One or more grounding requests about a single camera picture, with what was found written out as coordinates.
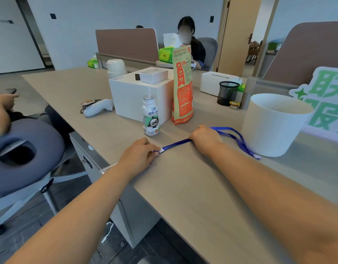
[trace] white handheld device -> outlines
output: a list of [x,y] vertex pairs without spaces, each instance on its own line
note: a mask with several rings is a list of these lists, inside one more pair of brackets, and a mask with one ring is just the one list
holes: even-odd
[[86,117],[94,116],[106,109],[109,111],[113,111],[114,102],[111,99],[103,99],[103,100],[87,100],[82,104],[81,113]]

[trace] brown desk divider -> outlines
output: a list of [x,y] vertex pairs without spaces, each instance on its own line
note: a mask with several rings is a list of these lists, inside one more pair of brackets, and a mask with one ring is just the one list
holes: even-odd
[[338,67],[338,21],[294,26],[263,80],[308,84],[319,66]]
[[153,28],[96,30],[98,52],[114,58],[155,63],[159,60]]

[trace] smartphone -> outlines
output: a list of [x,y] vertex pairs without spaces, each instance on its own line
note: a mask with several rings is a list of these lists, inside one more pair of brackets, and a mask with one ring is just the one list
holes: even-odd
[[14,94],[14,93],[16,93],[17,89],[10,88],[10,89],[6,89],[5,91],[6,91],[7,94]]

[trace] black mesh pen holder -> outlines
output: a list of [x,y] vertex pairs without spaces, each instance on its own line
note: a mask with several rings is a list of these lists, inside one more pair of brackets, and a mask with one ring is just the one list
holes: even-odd
[[218,104],[230,106],[230,101],[235,101],[237,89],[240,86],[237,82],[219,82],[220,90],[218,94]]

